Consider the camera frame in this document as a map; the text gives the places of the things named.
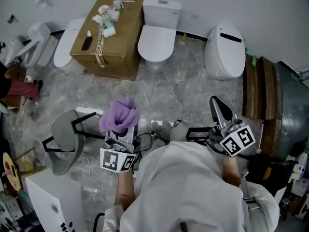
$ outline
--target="brown cardboard box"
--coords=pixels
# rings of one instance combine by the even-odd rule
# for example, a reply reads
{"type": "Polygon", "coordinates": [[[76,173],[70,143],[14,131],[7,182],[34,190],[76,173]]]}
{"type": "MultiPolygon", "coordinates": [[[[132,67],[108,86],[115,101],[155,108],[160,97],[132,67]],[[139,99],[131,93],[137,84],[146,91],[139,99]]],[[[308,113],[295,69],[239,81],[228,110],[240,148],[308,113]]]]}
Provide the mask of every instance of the brown cardboard box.
{"type": "Polygon", "coordinates": [[[103,39],[104,68],[98,64],[96,57],[99,24],[93,21],[92,17],[98,14],[100,6],[112,5],[113,0],[97,0],[74,42],[70,55],[94,75],[135,80],[140,63],[137,44],[144,25],[143,1],[124,2],[124,10],[118,21],[114,22],[116,34],[103,39]],[[89,49],[82,51],[89,30],[93,40],[89,49]]]}
{"type": "MultiPolygon", "coordinates": [[[[24,67],[12,66],[8,68],[5,75],[6,78],[15,81],[24,81],[26,77],[26,69],[24,67]]],[[[18,109],[20,106],[21,96],[6,96],[2,101],[10,110],[18,109]]]]}

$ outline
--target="gray tiled floor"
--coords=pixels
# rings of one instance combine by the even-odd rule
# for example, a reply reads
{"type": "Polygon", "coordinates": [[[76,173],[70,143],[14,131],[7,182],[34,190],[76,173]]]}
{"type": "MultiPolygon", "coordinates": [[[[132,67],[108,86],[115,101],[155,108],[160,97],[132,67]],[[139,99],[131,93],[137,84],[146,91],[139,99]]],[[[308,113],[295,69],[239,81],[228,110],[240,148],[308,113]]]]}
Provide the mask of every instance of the gray tiled floor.
{"type": "MultiPolygon", "coordinates": [[[[226,98],[241,114],[242,78],[230,81],[212,79],[204,66],[205,43],[189,39],[186,45],[180,45],[178,38],[167,65],[152,71],[141,61],[134,82],[90,74],[66,74],[54,67],[52,61],[44,69],[29,69],[28,74],[42,79],[44,86],[39,98],[27,101],[18,113],[5,118],[5,136],[11,144],[13,156],[36,147],[37,164],[48,165],[41,142],[51,135],[50,127],[59,115],[77,106],[107,112],[110,102],[118,97],[128,96],[135,100],[140,112],[141,133],[156,130],[166,138],[172,123],[179,118],[191,126],[213,125],[209,107],[212,95],[226,98]]],[[[257,147],[262,123],[245,120],[255,133],[257,147]]],[[[89,120],[85,127],[86,130],[98,131],[98,118],[89,120]]],[[[88,139],[82,155],[89,158],[93,177],[99,183],[105,183],[112,174],[99,167],[100,145],[100,140],[88,139]]],[[[104,186],[98,185],[89,177],[85,158],[79,158],[66,175],[82,185],[84,215],[91,231],[96,214],[104,212],[113,203],[117,177],[114,175],[104,186]]]]}

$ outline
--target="toilet lid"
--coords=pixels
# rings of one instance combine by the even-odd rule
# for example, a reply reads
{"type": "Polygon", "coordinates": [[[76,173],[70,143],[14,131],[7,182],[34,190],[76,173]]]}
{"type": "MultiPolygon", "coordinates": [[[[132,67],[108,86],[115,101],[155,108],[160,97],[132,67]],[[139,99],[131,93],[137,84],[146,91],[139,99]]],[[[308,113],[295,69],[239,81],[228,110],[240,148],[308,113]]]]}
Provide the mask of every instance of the toilet lid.
{"type": "Polygon", "coordinates": [[[143,26],[138,50],[147,61],[160,62],[172,55],[176,30],[154,26],[143,26]]]}
{"type": "Polygon", "coordinates": [[[215,42],[220,65],[231,76],[239,77],[245,68],[245,45],[241,34],[231,25],[219,24],[215,42]]]}
{"type": "Polygon", "coordinates": [[[70,51],[78,33],[79,30],[64,31],[54,56],[54,64],[57,67],[62,68],[72,60],[72,57],[70,56],[70,51]]]}

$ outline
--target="purple towel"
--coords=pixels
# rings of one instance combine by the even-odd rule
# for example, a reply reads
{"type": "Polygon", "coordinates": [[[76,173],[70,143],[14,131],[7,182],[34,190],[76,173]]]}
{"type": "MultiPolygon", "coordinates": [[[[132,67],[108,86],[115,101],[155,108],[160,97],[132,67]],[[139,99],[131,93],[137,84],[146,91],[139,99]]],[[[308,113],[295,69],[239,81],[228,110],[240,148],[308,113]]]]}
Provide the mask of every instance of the purple towel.
{"type": "Polygon", "coordinates": [[[131,98],[118,98],[111,102],[110,111],[99,121],[100,132],[114,131],[123,133],[127,128],[136,126],[140,114],[131,98]]]}

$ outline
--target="white cloth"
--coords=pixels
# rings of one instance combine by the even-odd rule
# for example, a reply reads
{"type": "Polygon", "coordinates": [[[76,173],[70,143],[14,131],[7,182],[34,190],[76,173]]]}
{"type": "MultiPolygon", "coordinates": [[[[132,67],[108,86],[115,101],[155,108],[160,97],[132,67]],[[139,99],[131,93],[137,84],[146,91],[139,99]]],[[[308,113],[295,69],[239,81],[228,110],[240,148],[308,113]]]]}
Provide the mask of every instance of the white cloth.
{"type": "Polygon", "coordinates": [[[257,203],[263,201],[259,213],[268,230],[245,229],[245,217],[251,220],[252,214],[243,192],[221,175],[208,149],[196,143],[171,142],[154,150],[140,163],[136,200],[122,215],[120,232],[178,232],[181,222],[190,232],[274,231],[279,208],[273,197],[261,185],[248,185],[257,203]]]}

